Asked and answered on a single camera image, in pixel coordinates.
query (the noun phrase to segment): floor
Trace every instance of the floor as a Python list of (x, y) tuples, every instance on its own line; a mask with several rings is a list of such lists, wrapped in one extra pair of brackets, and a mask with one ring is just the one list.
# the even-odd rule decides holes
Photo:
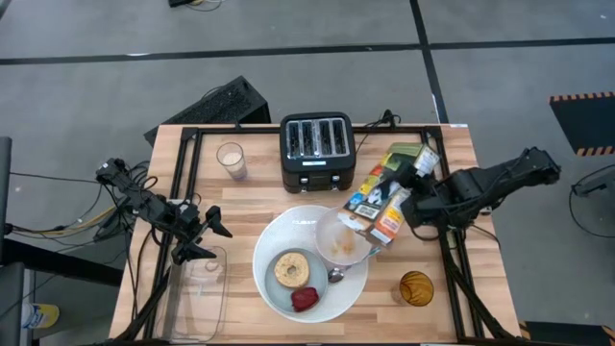
[[(538, 146), (563, 169), (558, 184), (521, 190), (494, 214), (519, 319), (615, 327), (614, 240), (580, 231), (567, 205), (570, 185), (613, 158), (576, 157), (547, 103), (615, 90), (612, 1), (226, 0), (194, 12), (165, 0), (0, 0), (0, 13), (0, 136), (14, 140), (13, 171), (91, 179), (110, 157), (146, 160), (143, 133), (238, 75), (273, 121), (344, 111), (369, 122), (391, 109), (404, 122), (469, 124), (481, 165)], [(314, 46), (330, 48), (310, 54)], [(11, 184), (10, 222), (29, 228), (71, 220), (96, 193)], [(98, 211), (111, 203), (103, 199)], [(612, 207), (603, 196), (575, 203), (584, 225), (615, 235)], [(121, 240), (75, 255), (108, 261)], [(103, 340), (116, 294), (63, 279), (41, 288), (69, 328), (42, 344)]]

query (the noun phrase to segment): toaster slot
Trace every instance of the toaster slot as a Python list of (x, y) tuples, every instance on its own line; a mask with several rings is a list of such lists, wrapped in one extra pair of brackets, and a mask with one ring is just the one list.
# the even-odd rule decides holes
[(304, 156), (314, 156), (314, 141), (312, 137), (313, 130), (311, 129), (311, 121), (302, 122), (301, 129), (303, 134)]
[(344, 123), (335, 119), (333, 122), (333, 141), (335, 142), (335, 153), (343, 155), (347, 153), (346, 140), (344, 136)]
[(318, 129), (320, 130), (320, 152), (322, 155), (332, 154), (333, 148), (331, 143), (331, 129), (329, 127), (329, 121), (321, 120), (318, 122)]
[(299, 124), (296, 122), (288, 123), (288, 157), (299, 158), (301, 156), (301, 145), (299, 142)]

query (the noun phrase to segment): bagel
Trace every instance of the bagel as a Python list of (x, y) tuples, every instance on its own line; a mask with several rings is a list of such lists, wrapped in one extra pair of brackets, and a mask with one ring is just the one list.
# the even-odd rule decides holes
[(309, 281), (308, 259), (300, 253), (287, 253), (278, 259), (275, 267), (278, 283), (288, 288), (303, 287)]

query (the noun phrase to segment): black and orange mat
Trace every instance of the black and orange mat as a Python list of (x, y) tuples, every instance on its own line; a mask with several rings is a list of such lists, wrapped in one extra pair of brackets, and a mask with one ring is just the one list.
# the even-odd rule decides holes
[(552, 96), (549, 105), (579, 156), (615, 153), (615, 93)]

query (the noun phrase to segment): spoon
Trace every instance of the spoon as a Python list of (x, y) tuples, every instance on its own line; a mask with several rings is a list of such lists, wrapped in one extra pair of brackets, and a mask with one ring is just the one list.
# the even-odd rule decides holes
[[(380, 247), (372, 249), (369, 252), (369, 254), (367, 254), (367, 256), (365, 256), (362, 260), (358, 261), (357, 263), (361, 263), (364, 260), (367, 260), (367, 259), (371, 258), (372, 256), (376, 255), (380, 251), (381, 251)], [(344, 279), (344, 272), (346, 270), (350, 269), (355, 264), (347, 265), (346, 267), (344, 267), (344, 269), (339, 268), (339, 267), (334, 267), (327, 274), (327, 277), (329, 279), (329, 283), (330, 284), (336, 284), (336, 283), (339, 283), (340, 281), (342, 281), (342, 279)]]

